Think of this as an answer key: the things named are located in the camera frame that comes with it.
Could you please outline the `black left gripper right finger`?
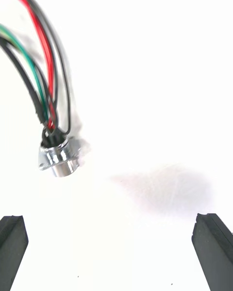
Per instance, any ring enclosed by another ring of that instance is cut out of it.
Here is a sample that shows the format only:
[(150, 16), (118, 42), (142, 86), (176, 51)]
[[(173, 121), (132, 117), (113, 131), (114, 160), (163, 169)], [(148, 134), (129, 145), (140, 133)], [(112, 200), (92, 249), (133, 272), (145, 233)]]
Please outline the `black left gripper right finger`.
[(233, 291), (233, 234), (218, 215), (197, 215), (192, 244), (210, 290)]

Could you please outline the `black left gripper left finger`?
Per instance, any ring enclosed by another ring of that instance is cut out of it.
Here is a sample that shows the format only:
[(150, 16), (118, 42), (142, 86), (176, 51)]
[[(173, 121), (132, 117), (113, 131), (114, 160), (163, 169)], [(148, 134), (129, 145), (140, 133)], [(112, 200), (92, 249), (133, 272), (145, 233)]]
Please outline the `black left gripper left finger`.
[(0, 291), (9, 291), (28, 246), (22, 216), (4, 216), (0, 220)]

